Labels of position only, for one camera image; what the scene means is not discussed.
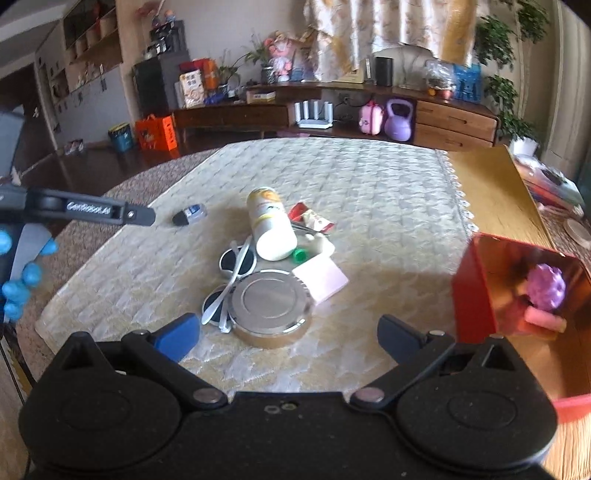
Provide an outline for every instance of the pink bag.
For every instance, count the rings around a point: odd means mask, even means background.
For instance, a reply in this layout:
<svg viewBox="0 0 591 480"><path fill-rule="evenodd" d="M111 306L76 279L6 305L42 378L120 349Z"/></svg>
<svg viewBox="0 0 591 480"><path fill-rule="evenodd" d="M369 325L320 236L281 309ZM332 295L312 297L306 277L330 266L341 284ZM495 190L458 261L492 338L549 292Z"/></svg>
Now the pink bag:
<svg viewBox="0 0 591 480"><path fill-rule="evenodd" d="M378 135L384 121L384 109L373 100L359 111L359 129L368 135Z"/></svg>

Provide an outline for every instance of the open red box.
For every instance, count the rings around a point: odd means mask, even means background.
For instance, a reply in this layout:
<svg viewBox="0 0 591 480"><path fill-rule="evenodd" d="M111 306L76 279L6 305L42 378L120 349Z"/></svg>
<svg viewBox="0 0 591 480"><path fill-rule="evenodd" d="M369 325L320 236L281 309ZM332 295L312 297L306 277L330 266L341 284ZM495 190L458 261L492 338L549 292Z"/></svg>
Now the open red box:
<svg viewBox="0 0 591 480"><path fill-rule="evenodd" d="M508 323L515 289L539 263L559 267L566 282L566 298L556 313L567 328L554 338L515 334L514 310ZM466 249L452 289L459 341L506 335L552 399L560 423L591 413L591 278L579 259L480 233ZM530 331L538 328L527 325Z"/></svg>

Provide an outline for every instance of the pink card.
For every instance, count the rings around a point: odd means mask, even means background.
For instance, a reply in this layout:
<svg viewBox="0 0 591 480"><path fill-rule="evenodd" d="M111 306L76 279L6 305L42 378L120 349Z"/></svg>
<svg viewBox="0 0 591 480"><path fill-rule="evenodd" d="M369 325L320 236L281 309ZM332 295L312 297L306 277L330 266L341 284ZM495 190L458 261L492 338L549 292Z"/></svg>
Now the pink card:
<svg viewBox="0 0 591 480"><path fill-rule="evenodd" d="M349 279L326 255L316 255L292 270L306 284L318 305L342 290Z"/></svg>

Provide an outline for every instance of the purple toy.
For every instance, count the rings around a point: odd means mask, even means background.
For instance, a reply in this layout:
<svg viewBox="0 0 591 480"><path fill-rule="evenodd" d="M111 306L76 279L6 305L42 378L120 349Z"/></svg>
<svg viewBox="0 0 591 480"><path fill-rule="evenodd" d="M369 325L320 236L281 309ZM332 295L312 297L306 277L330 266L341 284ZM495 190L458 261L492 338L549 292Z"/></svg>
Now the purple toy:
<svg viewBox="0 0 591 480"><path fill-rule="evenodd" d="M394 112L392 111L392 105L407 106L409 110L408 115L394 115ZM406 142L410 140L410 137L413 135L413 128L410 124L413 118L414 110L412 103L407 100L396 98L394 100L388 101L386 104L386 110L388 111L388 119L384 125L384 133L386 133L386 135L392 140L397 140L399 142Z"/></svg>
<svg viewBox="0 0 591 480"><path fill-rule="evenodd" d="M559 268L544 263L536 265L527 275L527 294L534 307L551 312L564 300L566 283Z"/></svg>

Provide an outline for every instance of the blue bucket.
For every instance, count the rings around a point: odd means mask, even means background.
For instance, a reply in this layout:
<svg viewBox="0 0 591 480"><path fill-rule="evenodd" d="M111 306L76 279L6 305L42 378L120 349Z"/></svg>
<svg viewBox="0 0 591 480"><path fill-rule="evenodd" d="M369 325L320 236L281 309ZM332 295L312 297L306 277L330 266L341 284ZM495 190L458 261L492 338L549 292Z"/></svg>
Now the blue bucket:
<svg viewBox="0 0 591 480"><path fill-rule="evenodd" d="M119 124L110 128L109 138L113 148L119 153L127 152L134 146L134 138L129 124Z"/></svg>

